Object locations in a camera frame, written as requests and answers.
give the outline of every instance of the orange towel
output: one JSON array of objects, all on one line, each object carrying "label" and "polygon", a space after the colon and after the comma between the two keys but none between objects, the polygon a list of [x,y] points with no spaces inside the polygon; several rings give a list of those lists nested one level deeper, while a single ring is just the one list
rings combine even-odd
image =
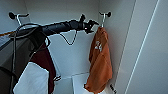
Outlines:
[{"label": "orange towel", "polygon": [[112,66],[108,47],[108,35],[105,28],[99,27],[91,44],[89,61],[90,75],[84,88],[94,94],[104,90],[112,78]]}]

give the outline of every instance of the cable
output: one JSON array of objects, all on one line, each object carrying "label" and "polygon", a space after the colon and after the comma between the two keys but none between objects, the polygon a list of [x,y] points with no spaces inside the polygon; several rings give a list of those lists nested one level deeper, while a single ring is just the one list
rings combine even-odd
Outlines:
[{"label": "cable", "polygon": [[[40,25],[38,25],[38,24],[34,24],[34,23],[28,23],[28,24],[23,24],[23,25],[21,25],[21,26],[19,26],[17,29],[16,29],[16,32],[15,32],[15,34],[14,34],[14,40],[13,40],[13,61],[12,61],[12,73],[13,74],[15,74],[15,63],[16,63],[16,38],[23,38],[23,37],[26,37],[26,36],[28,36],[28,35],[30,35],[36,28],[38,28],[38,27],[36,27],[35,29],[33,29],[30,33],[28,33],[28,34],[26,34],[26,35],[23,35],[23,36],[19,36],[19,37],[17,37],[17,33],[19,32],[19,30],[20,30],[20,28],[22,28],[23,26],[26,26],[26,25],[37,25],[38,27],[40,26]],[[10,85],[10,93],[13,93],[13,90],[12,90],[12,87],[13,87],[13,76],[12,76],[12,80],[11,80],[11,85]]]},{"label": "cable", "polygon": [[74,36],[74,39],[73,39],[72,43],[69,43],[68,40],[66,39],[66,37],[63,34],[60,34],[60,35],[64,38],[64,40],[67,42],[68,45],[73,45],[74,42],[75,42],[75,39],[76,39],[77,30],[76,30],[76,33],[75,33],[75,36]]},{"label": "cable", "polygon": [[[48,26],[46,26],[46,29],[50,30],[51,32],[54,32],[55,34],[58,34],[56,31],[49,29]],[[68,45],[73,45],[74,42],[75,42],[75,39],[76,39],[77,30],[76,30],[76,33],[75,33],[75,36],[74,36],[74,39],[73,39],[72,43],[69,43],[68,40],[66,39],[66,37],[65,37],[63,34],[60,34],[60,35],[64,38],[64,40],[67,42]]]}]

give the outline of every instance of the red fabric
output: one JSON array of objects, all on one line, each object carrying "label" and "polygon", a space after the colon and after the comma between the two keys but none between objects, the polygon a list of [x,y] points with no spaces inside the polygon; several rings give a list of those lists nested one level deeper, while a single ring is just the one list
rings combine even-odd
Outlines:
[{"label": "red fabric", "polygon": [[38,51],[35,53],[31,59],[31,62],[38,64],[40,67],[49,71],[49,80],[48,80],[48,93],[51,94],[54,90],[54,77],[56,76],[56,70],[50,56],[48,49]]}]

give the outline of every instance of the gray surface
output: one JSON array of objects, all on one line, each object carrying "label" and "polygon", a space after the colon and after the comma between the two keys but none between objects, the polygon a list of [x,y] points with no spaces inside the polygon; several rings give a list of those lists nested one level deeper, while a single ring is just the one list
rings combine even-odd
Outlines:
[{"label": "gray surface", "polygon": [[126,94],[168,93],[168,1],[159,0]]}]

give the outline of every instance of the metal hook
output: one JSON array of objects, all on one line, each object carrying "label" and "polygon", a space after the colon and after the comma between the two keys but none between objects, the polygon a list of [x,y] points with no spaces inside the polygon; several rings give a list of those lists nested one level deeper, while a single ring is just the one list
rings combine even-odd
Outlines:
[{"label": "metal hook", "polygon": [[102,27],[103,27],[103,23],[104,23],[104,21],[105,21],[105,19],[106,19],[106,15],[107,15],[107,17],[110,17],[111,16],[111,12],[109,12],[109,13],[100,13],[101,15],[103,15],[103,22],[102,22]]},{"label": "metal hook", "polygon": [[20,22],[19,17],[27,17],[28,15],[29,15],[29,14],[26,14],[26,15],[17,14],[17,15],[15,15],[15,14],[13,14],[12,12],[9,12],[9,17],[10,17],[11,19],[15,19],[15,18],[16,18],[20,26],[21,26],[22,24],[21,24],[21,22]]}]

